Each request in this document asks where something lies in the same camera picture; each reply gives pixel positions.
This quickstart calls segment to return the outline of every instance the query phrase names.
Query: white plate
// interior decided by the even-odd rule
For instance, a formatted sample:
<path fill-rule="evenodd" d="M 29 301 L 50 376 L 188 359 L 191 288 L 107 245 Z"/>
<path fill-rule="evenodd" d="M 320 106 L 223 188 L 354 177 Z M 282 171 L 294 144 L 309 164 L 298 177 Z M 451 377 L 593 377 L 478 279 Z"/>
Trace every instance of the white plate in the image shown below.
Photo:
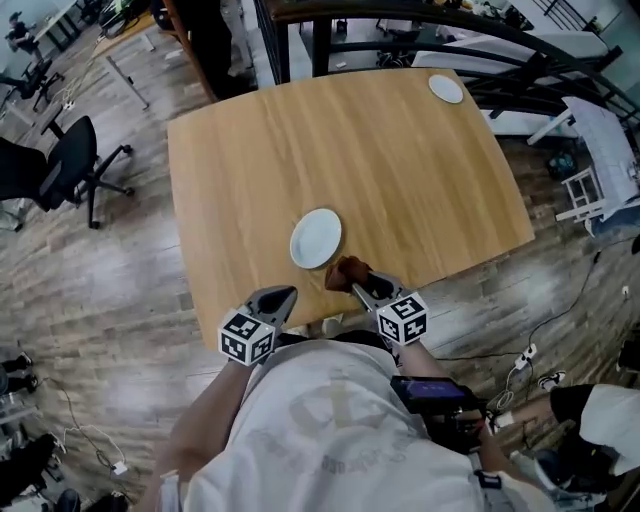
<path fill-rule="evenodd" d="M 300 219 L 291 234 L 291 259 L 301 268 L 317 268 L 331 259 L 341 237 L 342 224 L 335 212 L 313 210 Z"/>
<path fill-rule="evenodd" d="M 447 103 L 460 103 L 464 94 L 460 86 L 444 75 L 433 75 L 429 78 L 429 89 Z"/>

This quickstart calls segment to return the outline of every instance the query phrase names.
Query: black office chair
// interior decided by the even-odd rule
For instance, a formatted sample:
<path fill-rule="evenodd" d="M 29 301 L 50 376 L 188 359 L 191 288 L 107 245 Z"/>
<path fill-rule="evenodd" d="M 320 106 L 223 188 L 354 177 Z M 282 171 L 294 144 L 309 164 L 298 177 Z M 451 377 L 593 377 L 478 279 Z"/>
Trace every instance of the black office chair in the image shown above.
<path fill-rule="evenodd" d="M 33 98 L 37 92 L 38 98 L 33 104 L 33 111 L 37 112 L 38 103 L 40 103 L 42 98 L 44 98 L 47 103 L 51 103 L 51 100 L 49 99 L 49 89 L 51 86 L 58 80 L 64 80 L 64 76 L 60 73 L 54 73 L 50 78 L 47 78 L 47 71 L 49 71 L 50 67 L 50 60 L 40 61 L 33 67 L 33 69 L 27 67 L 24 73 L 22 73 L 25 77 L 24 80 L 17 80 L 0 73 L 0 84 L 15 87 L 23 100 Z"/>
<path fill-rule="evenodd" d="M 37 149 L 18 146 L 0 137 L 0 201 L 25 197 L 44 211 L 57 209 L 63 201 L 80 206 L 82 195 L 88 194 L 89 227 L 98 229 L 93 220 L 96 188 L 106 188 L 132 196 L 132 188 L 105 183 L 100 178 L 120 152 L 129 154 L 124 145 L 111 153 L 95 170 L 98 159 L 96 132 L 91 120 L 78 119 L 45 158 Z"/>

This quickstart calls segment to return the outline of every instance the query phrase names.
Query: power strip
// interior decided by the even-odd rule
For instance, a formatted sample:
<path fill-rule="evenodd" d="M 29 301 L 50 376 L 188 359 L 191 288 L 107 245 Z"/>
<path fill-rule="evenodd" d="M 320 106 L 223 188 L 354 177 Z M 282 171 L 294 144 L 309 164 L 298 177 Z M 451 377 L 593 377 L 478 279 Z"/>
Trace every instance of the power strip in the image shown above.
<path fill-rule="evenodd" d="M 522 354 L 518 356 L 516 359 L 515 367 L 516 370 L 522 370 L 527 364 L 533 359 L 538 353 L 538 349 L 536 348 L 535 343 L 532 343 L 530 347 L 527 348 Z"/>

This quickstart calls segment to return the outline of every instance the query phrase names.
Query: brown cloth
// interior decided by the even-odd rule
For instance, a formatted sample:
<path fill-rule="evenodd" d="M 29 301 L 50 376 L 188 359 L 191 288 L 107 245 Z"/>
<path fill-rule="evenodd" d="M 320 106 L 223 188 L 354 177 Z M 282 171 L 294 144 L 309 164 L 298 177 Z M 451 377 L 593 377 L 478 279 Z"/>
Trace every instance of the brown cloth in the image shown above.
<path fill-rule="evenodd" d="M 336 263 L 327 267 L 324 287 L 333 292 L 351 293 L 351 285 L 365 286 L 371 267 L 355 256 L 341 256 Z"/>

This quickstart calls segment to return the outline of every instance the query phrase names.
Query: cable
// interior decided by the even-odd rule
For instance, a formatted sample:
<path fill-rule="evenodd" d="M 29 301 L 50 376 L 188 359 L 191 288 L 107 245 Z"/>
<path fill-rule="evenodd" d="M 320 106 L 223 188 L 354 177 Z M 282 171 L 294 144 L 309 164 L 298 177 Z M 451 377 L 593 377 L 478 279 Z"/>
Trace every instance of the cable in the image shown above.
<path fill-rule="evenodd" d="M 487 359 L 489 357 L 502 357 L 502 356 L 519 356 L 522 352 L 503 352 L 502 354 L 481 354 L 479 356 L 471 357 L 436 357 L 436 361 L 471 361 L 473 359 Z"/>
<path fill-rule="evenodd" d="M 593 269 L 595 268 L 595 266 L 598 264 L 598 262 L 600 261 L 600 256 L 602 255 L 602 253 L 606 250 L 609 249 L 610 247 L 613 247 L 614 245 L 618 245 L 624 242 L 628 242 L 630 240 L 635 240 L 636 238 L 638 238 L 638 235 L 635 236 L 631 236 L 628 238 L 623 238 L 622 240 L 616 240 L 615 242 L 611 242 L 608 245 L 605 245 L 602 249 L 600 249 L 598 252 L 596 252 L 596 254 L 593 257 L 593 260 L 591 262 L 591 267 L 589 267 L 589 271 L 587 272 L 586 277 L 584 278 L 584 282 L 582 283 L 582 287 L 580 288 L 580 292 L 578 293 L 578 295 L 576 296 L 575 300 L 573 301 L 573 303 L 571 304 L 571 306 L 569 306 L 569 308 L 567 308 L 565 311 L 563 311 L 562 313 L 557 314 L 556 316 L 553 316 L 551 318 L 548 318 L 547 320 L 544 320 L 543 322 L 540 322 L 538 325 L 536 325 L 533 330 L 529 333 L 529 338 L 528 338 L 528 345 L 529 348 L 531 348 L 531 338 L 533 337 L 533 335 L 536 333 L 536 331 L 538 329 L 540 329 L 541 327 L 543 327 L 544 325 L 547 325 L 548 323 L 557 320 L 558 318 L 566 315 L 567 313 L 569 313 L 575 306 L 576 304 L 578 304 L 578 302 L 580 301 L 580 299 L 582 298 L 582 295 L 584 293 L 584 290 L 587 286 L 587 283 L 589 282 L 589 278 L 591 277 L 591 274 L 593 273 Z M 525 399 L 524 399 L 524 403 L 527 403 L 529 401 L 529 394 L 531 393 L 531 382 L 533 381 L 533 376 L 534 376 L 534 372 L 533 372 L 533 363 L 531 362 L 531 360 L 527 360 L 527 362 L 529 363 L 529 365 L 531 366 L 531 375 L 529 376 L 529 380 L 527 382 L 527 387 L 526 387 L 526 394 L 525 394 Z M 527 449 L 531 449 L 529 447 L 529 443 L 527 442 L 527 435 L 526 435 L 526 429 L 525 429 L 525 424 L 522 424 L 522 442 L 525 445 L 525 447 Z"/>
<path fill-rule="evenodd" d="M 73 413 L 73 406 L 71 405 L 71 398 L 69 398 L 69 394 L 67 393 L 67 390 L 64 389 L 64 387 L 62 387 L 62 384 L 60 384 L 58 381 L 53 380 L 52 378 L 48 378 L 48 380 L 53 382 L 58 387 L 58 389 L 60 389 L 60 391 L 62 391 L 64 393 L 64 396 L 67 399 L 67 405 L 69 406 L 69 412 L 71 413 L 71 419 L 73 420 L 73 424 L 76 426 L 76 428 L 74 430 L 77 430 L 78 432 L 80 432 L 80 434 L 82 434 L 82 436 L 93 447 L 93 449 L 96 452 L 96 459 L 98 459 L 98 462 L 100 463 L 100 465 L 106 467 L 109 470 L 109 477 L 111 477 L 111 472 L 113 471 L 113 464 L 111 464 L 111 461 L 109 460 L 109 457 L 107 457 L 107 454 L 104 453 L 104 451 L 102 451 L 100 448 L 98 448 L 96 446 L 96 444 L 93 442 L 93 440 L 87 434 L 85 434 L 82 431 L 83 427 L 78 423 L 78 420 L 76 420 L 76 416 Z"/>
<path fill-rule="evenodd" d="M 513 375 L 513 372 L 515 372 L 516 370 L 517 368 L 515 366 L 511 368 L 509 375 L 507 375 L 507 384 L 505 385 L 504 389 L 500 391 L 500 393 L 498 393 L 496 396 L 494 396 L 491 400 L 489 400 L 487 402 L 487 406 L 494 400 L 497 400 L 496 409 L 502 411 L 512 402 L 514 393 L 509 389 L 509 382 L 511 381 L 511 375 Z"/>
<path fill-rule="evenodd" d="M 591 263 L 591 267 L 589 268 L 589 272 L 587 272 L 587 276 L 584 278 L 584 282 L 582 283 L 582 287 L 580 288 L 580 292 L 576 296 L 576 299 L 573 301 L 573 303 L 571 304 L 571 306 L 569 306 L 568 309 L 566 309 L 562 313 L 558 313 L 556 316 L 553 316 L 551 318 L 548 318 L 547 320 L 544 320 L 543 322 L 540 322 L 538 325 L 536 325 L 533 328 L 533 330 L 529 333 L 529 339 L 527 340 L 527 344 L 528 344 L 529 348 L 531 348 L 531 339 L 533 338 L 533 335 L 536 333 L 536 331 L 538 329 L 540 329 L 541 327 L 547 325 L 550 322 L 553 322 L 554 320 L 557 320 L 560 317 L 563 317 L 564 315 L 569 313 L 576 306 L 576 304 L 578 304 L 578 302 L 582 298 L 582 294 L 584 293 L 584 290 L 585 290 L 585 288 L 587 286 L 587 282 L 589 281 L 589 278 L 591 277 L 591 273 L 593 272 L 593 269 L 595 268 L 595 266 L 598 263 L 598 261 L 600 261 L 600 256 L 602 255 L 602 252 L 605 251 L 606 249 L 608 249 L 609 247 L 613 247 L 614 245 L 618 245 L 618 244 L 621 244 L 621 243 L 624 243 L 624 242 L 628 242 L 629 240 L 635 240 L 636 238 L 637 238 L 637 236 L 632 236 L 632 237 L 629 237 L 629 238 L 624 238 L 622 240 L 616 240 L 615 242 L 612 242 L 612 243 L 610 243 L 608 245 L 605 245 L 602 249 L 600 249 L 598 252 L 596 252 L 596 254 L 593 257 L 593 260 L 592 260 L 592 263 Z"/>
<path fill-rule="evenodd" d="M 115 441 L 113 439 L 111 439 L 111 436 L 109 434 L 106 434 L 102 430 L 100 430 L 95 425 L 82 425 L 82 426 L 80 426 L 80 428 L 78 428 L 78 427 L 65 428 L 64 432 L 62 433 L 62 444 L 65 445 L 65 447 L 66 447 L 66 445 L 67 445 L 67 432 L 81 431 L 83 428 L 92 428 L 92 429 L 98 431 L 103 436 L 105 436 L 109 440 L 109 442 L 113 445 L 113 447 L 116 450 L 118 450 L 118 453 L 120 454 L 120 459 L 122 460 L 122 462 L 123 463 L 127 462 L 127 459 L 124 456 L 124 453 L 122 453 L 122 450 L 118 447 L 118 445 L 115 443 Z"/>

